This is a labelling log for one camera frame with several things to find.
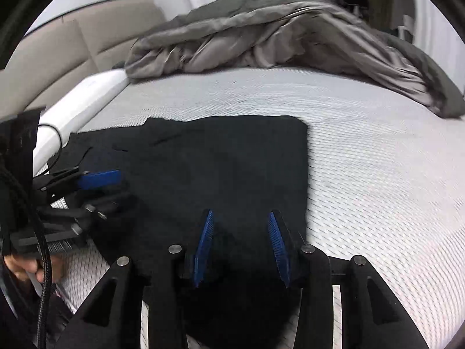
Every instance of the human hand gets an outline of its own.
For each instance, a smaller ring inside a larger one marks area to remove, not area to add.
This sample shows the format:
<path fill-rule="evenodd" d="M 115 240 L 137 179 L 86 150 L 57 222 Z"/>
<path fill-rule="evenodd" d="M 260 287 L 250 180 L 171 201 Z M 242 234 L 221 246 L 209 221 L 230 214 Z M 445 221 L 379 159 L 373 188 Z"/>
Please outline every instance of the human hand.
<path fill-rule="evenodd" d="M 57 282 L 63 276 L 63 258 L 51 256 L 50 259 L 52 261 L 52 282 Z M 4 260 L 6 267 L 23 286 L 29 286 L 31 283 L 26 272 L 34 273 L 40 283 L 44 281 L 44 270 L 39 268 L 39 262 L 36 259 L 11 254 L 5 256 Z"/>

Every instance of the white mattress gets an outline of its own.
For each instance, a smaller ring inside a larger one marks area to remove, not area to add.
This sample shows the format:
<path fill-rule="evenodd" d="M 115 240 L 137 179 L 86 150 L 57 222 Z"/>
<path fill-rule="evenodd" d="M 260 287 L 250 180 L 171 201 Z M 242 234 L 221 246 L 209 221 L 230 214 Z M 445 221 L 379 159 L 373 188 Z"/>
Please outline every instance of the white mattress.
<path fill-rule="evenodd" d="M 310 126 L 308 240 L 330 256 L 366 256 L 429 347 L 442 349 L 465 319 L 465 122 L 369 83 L 247 68 L 129 85 L 82 130 L 244 114 L 292 115 Z M 108 265 L 92 247 L 68 268 L 61 288 L 77 308 Z M 337 289 L 335 306 L 340 348 Z M 283 348 L 292 347 L 296 323 L 293 316 Z"/>

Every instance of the white strip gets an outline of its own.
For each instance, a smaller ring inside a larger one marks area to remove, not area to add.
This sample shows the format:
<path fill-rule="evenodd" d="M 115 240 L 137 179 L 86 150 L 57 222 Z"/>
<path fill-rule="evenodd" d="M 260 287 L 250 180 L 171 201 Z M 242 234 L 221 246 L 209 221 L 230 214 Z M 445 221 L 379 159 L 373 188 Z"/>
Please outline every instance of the white strip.
<path fill-rule="evenodd" d="M 129 84 L 122 69 L 89 76 L 77 84 L 67 95 L 47 110 L 39 123 L 54 125 L 61 133 L 63 144 L 90 121 Z M 49 127 L 39 127 L 33 155 L 35 175 L 59 149 L 60 141 Z"/>

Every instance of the blanket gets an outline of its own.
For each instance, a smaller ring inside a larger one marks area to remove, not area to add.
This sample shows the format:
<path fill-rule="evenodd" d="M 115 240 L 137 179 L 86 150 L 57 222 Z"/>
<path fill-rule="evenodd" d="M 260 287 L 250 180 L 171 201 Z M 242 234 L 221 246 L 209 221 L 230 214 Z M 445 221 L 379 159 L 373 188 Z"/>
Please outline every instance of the blanket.
<path fill-rule="evenodd" d="M 370 78 L 440 117 L 465 114 L 462 93 L 430 57 L 324 0 L 217 0 L 145 33 L 125 70 L 137 80 L 275 65 Z"/>

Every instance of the finger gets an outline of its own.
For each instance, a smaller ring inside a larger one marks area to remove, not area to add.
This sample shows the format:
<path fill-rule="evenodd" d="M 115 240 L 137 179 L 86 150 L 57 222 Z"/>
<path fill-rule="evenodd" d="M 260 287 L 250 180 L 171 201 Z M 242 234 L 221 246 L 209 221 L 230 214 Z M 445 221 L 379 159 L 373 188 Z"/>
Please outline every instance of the finger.
<path fill-rule="evenodd" d="M 27 271 L 31 273 L 37 272 L 37 260 L 33 258 L 25 258 L 17 254 L 5 256 L 5 264 L 13 273 Z"/>
<path fill-rule="evenodd" d="M 58 282 L 63 276 L 63 258 L 60 256 L 52 256 L 52 282 Z M 44 270 L 39 269 L 36 273 L 37 281 L 43 283 L 44 281 Z"/>

